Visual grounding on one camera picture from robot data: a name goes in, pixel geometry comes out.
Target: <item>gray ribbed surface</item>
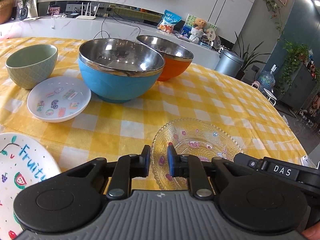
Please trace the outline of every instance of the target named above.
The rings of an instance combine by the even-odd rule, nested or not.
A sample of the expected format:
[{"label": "gray ribbed surface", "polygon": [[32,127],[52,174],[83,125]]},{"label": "gray ribbed surface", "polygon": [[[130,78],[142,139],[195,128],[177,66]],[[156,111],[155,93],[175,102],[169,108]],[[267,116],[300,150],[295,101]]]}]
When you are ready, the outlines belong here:
[{"label": "gray ribbed surface", "polygon": [[214,204],[192,198],[187,191],[141,191],[112,201],[92,224],[65,235],[24,231],[16,240],[302,240],[296,231],[257,236],[226,222]]}]

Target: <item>blue bowl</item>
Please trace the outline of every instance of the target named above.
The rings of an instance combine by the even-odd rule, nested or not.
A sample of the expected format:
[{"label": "blue bowl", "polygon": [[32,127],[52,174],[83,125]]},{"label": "blue bowl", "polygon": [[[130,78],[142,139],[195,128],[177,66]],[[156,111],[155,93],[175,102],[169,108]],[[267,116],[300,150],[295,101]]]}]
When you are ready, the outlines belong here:
[{"label": "blue bowl", "polygon": [[85,84],[94,93],[105,101],[124,103],[153,86],[164,59],[133,41],[97,39],[80,46],[78,63]]}]

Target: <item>tablecloth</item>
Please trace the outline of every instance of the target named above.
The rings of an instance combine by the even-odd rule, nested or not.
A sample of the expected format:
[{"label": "tablecloth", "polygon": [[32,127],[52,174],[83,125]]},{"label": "tablecloth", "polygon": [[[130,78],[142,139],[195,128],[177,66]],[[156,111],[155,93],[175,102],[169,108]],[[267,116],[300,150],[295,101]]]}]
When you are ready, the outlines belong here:
[{"label": "tablecloth", "polygon": [[[192,117],[210,122],[230,134],[244,153],[269,156],[300,164],[305,151],[276,109],[255,88],[214,70],[191,64],[179,77],[156,84],[139,98],[111,104],[96,95],[74,119],[46,123],[27,109],[28,90],[13,83],[6,59],[25,46],[46,43],[58,47],[53,76],[81,79],[78,48],[83,40],[17,38],[0,42],[0,132],[18,132],[35,138],[57,161],[62,171],[100,156],[116,161],[139,154],[152,144],[167,122]],[[152,171],[135,178],[132,188],[159,189]]]}]

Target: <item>white plate with stickers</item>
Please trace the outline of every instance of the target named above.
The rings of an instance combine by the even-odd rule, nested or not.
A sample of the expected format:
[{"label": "white plate with stickers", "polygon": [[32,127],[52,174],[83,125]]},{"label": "white plate with stickers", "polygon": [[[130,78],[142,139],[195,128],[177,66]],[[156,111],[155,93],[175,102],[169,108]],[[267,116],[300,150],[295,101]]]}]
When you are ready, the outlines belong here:
[{"label": "white plate with stickers", "polygon": [[30,92],[29,111],[45,122],[64,122],[76,117],[88,105],[91,90],[72,77],[53,77],[42,81]]},{"label": "white plate with stickers", "polygon": [[0,239],[22,232],[13,215],[13,201],[26,187],[60,174],[50,153],[37,141],[19,133],[0,134]]}]

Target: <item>trash can lid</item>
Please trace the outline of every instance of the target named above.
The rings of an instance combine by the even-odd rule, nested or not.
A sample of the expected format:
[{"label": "trash can lid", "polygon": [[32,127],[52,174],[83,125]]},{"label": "trash can lid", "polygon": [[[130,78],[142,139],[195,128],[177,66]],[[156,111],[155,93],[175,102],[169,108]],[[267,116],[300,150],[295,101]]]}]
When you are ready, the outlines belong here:
[{"label": "trash can lid", "polygon": [[224,50],[223,51],[223,54],[226,55],[228,58],[231,58],[233,61],[239,63],[239,64],[243,64],[243,59],[240,58],[237,54],[235,54],[234,52],[232,51],[229,51],[229,50]]}]

